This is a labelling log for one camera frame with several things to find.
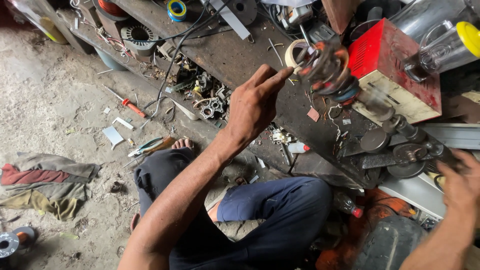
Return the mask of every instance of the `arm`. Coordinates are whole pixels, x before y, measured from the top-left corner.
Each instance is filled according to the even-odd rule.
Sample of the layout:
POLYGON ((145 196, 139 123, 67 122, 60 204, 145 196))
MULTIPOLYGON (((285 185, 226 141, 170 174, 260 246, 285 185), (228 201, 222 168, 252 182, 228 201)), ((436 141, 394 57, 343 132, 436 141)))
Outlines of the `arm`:
POLYGON ((457 173, 443 163, 438 169, 446 177, 444 220, 428 239, 403 262, 400 270, 462 270, 472 245, 480 195, 480 163, 468 153, 453 150, 463 161, 457 173))
POLYGON ((292 72, 262 65, 235 89, 227 126, 153 202, 133 231, 118 270, 168 269, 168 256, 204 205, 211 183, 275 117, 277 94, 292 72))

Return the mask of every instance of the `hand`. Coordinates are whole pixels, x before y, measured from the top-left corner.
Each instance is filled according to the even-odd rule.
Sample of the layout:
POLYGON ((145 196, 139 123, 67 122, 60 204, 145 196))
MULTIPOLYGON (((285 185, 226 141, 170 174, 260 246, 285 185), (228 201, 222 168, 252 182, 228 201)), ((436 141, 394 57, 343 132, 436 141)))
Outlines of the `hand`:
POLYGON ((275 118, 278 92, 292 73, 291 67, 277 73, 264 64, 233 91, 225 132, 239 149, 247 147, 275 118))
POLYGON ((477 200, 480 197, 480 162, 472 155, 452 149, 455 157, 462 161, 454 171, 442 162, 437 168, 445 176, 444 203, 449 208, 476 213, 477 200))

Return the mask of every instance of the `leg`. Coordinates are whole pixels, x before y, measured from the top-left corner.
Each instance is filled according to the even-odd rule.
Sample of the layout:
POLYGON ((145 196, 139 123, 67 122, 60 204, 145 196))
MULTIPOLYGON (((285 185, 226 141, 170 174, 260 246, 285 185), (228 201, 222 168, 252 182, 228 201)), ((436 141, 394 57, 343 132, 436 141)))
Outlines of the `leg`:
MULTIPOLYGON (((188 147, 157 151, 134 172, 143 216, 167 185, 194 159, 188 147)), ((170 269, 191 269, 219 258, 232 242, 202 208, 170 254, 170 269)))
POLYGON ((332 203, 326 182, 294 177, 237 186, 220 202, 219 221, 266 219, 235 243, 246 250, 248 262, 271 269, 291 268, 320 231, 332 203))

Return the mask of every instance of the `workbench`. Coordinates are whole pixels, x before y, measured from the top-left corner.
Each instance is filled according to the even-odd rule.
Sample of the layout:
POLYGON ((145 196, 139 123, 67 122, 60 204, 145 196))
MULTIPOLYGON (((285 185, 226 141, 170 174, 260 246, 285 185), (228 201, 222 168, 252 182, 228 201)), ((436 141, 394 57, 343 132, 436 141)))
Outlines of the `workbench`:
MULTIPOLYGON (((113 0, 113 2, 160 37, 175 35, 191 25, 191 22, 173 22, 165 10, 156 6, 150 0, 113 0)), ((79 29, 74 29, 73 21, 76 15, 74 12, 60 10, 57 13, 74 35, 106 52, 119 63, 125 61, 117 51, 95 35, 92 27, 81 24, 79 29)), ((283 47, 276 47, 282 58, 284 58, 287 47, 291 42, 260 15, 247 28, 252 34, 254 43, 250 43, 247 39, 241 40, 234 31, 227 31, 212 36, 187 39, 183 42, 180 51, 231 89, 243 84, 264 63, 277 70, 282 69, 275 52, 273 50, 267 51, 267 47, 270 45, 268 39, 270 38, 274 43, 285 44, 283 47)), ((168 42, 176 46, 179 40, 179 38, 175 38, 168 42)), ((138 62, 134 59, 123 65, 141 76, 138 62)), ((168 62, 157 63, 157 66, 166 70, 168 62)), ((141 77, 156 89, 161 84, 161 80, 141 77)), ((261 140, 261 145, 250 145, 248 150, 284 175, 316 177, 323 175, 324 179, 330 184, 352 188, 373 188, 377 183, 375 183, 375 180, 370 181, 365 171, 359 171, 352 164, 341 162, 336 158, 336 150, 339 149, 342 138, 336 141, 337 127, 332 123, 332 120, 321 118, 318 122, 315 122, 307 116, 311 106, 319 109, 321 115, 331 106, 325 104, 322 99, 313 100, 312 105, 306 95, 309 90, 310 87, 307 85, 301 85, 300 83, 293 85, 290 81, 287 81, 278 95, 277 116, 274 121, 308 145, 313 152, 309 151, 308 154, 300 154, 293 159, 290 158, 294 164, 287 166, 279 151, 280 147, 272 144, 271 140, 261 140)), ((191 101, 184 100, 183 94, 166 93, 165 91, 164 94, 203 119, 199 111, 192 108, 191 101)), ((377 127, 376 124, 354 110, 343 110, 334 121, 339 125, 342 134, 348 131, 352 135, 363 135, 366 131, 377 127), (343 125, 342 119, 351 119, 351 124, 343 125)), ((218 129, 214 125, 217 120, 205 120, 205 122, 218 129)))

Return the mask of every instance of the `white plastic bottle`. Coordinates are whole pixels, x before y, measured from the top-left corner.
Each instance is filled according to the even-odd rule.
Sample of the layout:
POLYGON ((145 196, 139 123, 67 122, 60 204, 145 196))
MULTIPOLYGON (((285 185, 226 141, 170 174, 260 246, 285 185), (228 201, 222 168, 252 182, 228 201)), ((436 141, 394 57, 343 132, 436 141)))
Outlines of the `white plastic bottle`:
POLYGON ((288 145, 288 151, 292 154, 303 154, 308 150, 310 150, 310 147, 306 146, 304 143, 294 143, 288 145))

